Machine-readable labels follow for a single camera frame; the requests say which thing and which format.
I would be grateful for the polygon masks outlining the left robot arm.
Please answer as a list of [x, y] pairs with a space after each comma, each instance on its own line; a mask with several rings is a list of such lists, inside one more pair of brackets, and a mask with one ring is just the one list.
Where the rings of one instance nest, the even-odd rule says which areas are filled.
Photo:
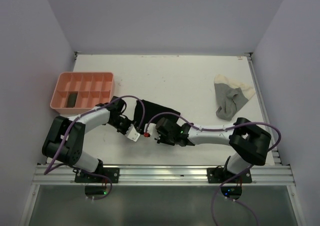
[[111, 102], [97, 104], [77, 116], [57, 116], [42, 146], [42, 154], [51, 159], [45, 174], [53, 171], [54, 162], [59, 161], [69, 167], [86, 171], [87, 178], [92, 182], [101, 181], [104, 176], [104, 170], [100, 167], [101, 160], [83, 151], [85, 134], [99, 126], [110, 125], [118, 133], [128, 136], [134, 125], [123, 115], [126, 106], [122, 98], [114, 96]]

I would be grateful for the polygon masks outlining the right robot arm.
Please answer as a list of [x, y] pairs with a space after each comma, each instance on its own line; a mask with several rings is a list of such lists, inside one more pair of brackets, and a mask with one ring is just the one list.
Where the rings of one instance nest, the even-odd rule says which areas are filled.
[[264, 166], [267, 160], [271, 135], [258, 125], [239, 117], [234, 124], [201, 126], [192, 123], [178, 125], [168, 118], [155, 125], [158, 142], [167, 145], [198, 146], [203, 144], [225, 145], [235, 150], [223, 169], [223, 178], [235, 182], [247, 167]]

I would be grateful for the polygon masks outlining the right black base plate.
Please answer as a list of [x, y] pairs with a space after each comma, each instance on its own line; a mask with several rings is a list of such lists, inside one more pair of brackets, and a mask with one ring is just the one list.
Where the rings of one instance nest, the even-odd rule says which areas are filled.
[[[207, 176], [207, 181], [209, 184], [221, 184], [224, 181], [228, 180], [229, 178], [232, 178], [235, 176], [234, 173], [231, 173], [225, 169], [225, 167], [222, 167], [221, 165], [215, 166], [215, 167], [208, 167], [206, 169], [206, 176]], [[250, 172], [246, 172], [237, 178], [234, 178], [231, 180], [229, 183], [231, 184], [250, 184], [252, 183], [252, 177]]]

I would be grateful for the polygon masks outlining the aluminium mounting rail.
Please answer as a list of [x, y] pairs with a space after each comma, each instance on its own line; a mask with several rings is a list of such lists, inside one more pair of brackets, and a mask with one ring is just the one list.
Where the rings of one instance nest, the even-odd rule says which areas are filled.
[[[214, 166], [209, 165], [104, 165], [112, 172], [117, 186], [215, 186], [220, 181], [209, 180]], [[46, 166], [38, 165], [31, 180], [34, 185], [74, 185], [76, 174], [70, 167], [61, 166], [44, 174]], [[249, 186], [294, 186], [290, 166], [255, 166], [233, 183]]]

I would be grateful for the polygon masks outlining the pink compartment tray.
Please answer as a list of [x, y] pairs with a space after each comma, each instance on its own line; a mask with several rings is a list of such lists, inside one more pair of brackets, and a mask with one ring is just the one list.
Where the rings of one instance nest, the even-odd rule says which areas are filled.
[[[82, 114], [98, 104], [111, 101], [115, 80], [111, 72], [63, 72], [58, 77], [51, 109], [61, 115]], [[75, 107], [66, 108], [69, 93], [77, 92]]]

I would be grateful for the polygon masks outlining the black underwear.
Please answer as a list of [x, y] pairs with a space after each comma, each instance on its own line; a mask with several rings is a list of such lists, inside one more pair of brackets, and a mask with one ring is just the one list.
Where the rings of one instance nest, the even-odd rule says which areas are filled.
[[146, 125], [148, 124], [150, 119], [155, 115], [158, 115], [160, 113], [174, 113], [177, 115], [181, 114], [179, 111], [176, 111], [169, 107], [165, 107], [144, 99], [142, 99], [141, 101], [145, 108], [145, 114], [143, 116], [142, 104], [137, 100], [136, 106], [134, 108], [133, 122], [134, 122], [134, 125], [136, 126], [137, 131], [142, 135], [145, 132]]

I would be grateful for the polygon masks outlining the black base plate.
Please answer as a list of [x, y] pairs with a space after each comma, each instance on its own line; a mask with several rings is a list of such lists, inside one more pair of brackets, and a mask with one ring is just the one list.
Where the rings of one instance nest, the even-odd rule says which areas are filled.
[[[208, 167], [206, 169], [206, 176], [207, 176], [207, 181], [209, 184], [221, 184], [224, 181], [228, 180], [229, 178], [232, 178], [235, 176], [234, 173], [231, 173], [225, 169], [225, 167], [222, 167], [221, 165], [215, 166], [215, 167]], [[231, 184], [250, 184], [252, 183], [252, 177], [250, 172], [246, 172], [237, 178], [234, 178], [231, 180], [229, 183]]]
[[73, 169], [75, 173], [75, 183], [118, 183], [120, 176], [120, 169], [118, 167], [103, 167], [100, 171], [85, 173], [79, 169]]

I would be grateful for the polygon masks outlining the grey and cream underwear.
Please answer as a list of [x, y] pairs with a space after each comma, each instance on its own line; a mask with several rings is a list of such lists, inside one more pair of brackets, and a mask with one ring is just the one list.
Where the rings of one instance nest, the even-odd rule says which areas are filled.
[[214, 78], [214, 90], [217, 103], [216, 116], [231, 121], [236, 113], [256, 94], [247, 83], [218, 74]]

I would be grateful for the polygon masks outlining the dark rolled cloth in tray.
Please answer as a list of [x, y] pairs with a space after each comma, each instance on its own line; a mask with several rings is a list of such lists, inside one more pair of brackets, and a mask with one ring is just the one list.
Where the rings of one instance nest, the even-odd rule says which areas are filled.
[[78, 93], [77, 92], [70, 92], [67, 100], [66, 100], [66, 108], [74, 108], [76, 105]]

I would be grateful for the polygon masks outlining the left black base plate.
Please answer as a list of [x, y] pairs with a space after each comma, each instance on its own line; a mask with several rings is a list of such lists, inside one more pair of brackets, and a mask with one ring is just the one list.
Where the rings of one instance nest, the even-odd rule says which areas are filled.
[[120, 169], [118, 167], [103, 167], [100, 171], [85, 173], [79, 169], [73, 169], [75, 173], [75, 183], [118, 183], [120, 176]]

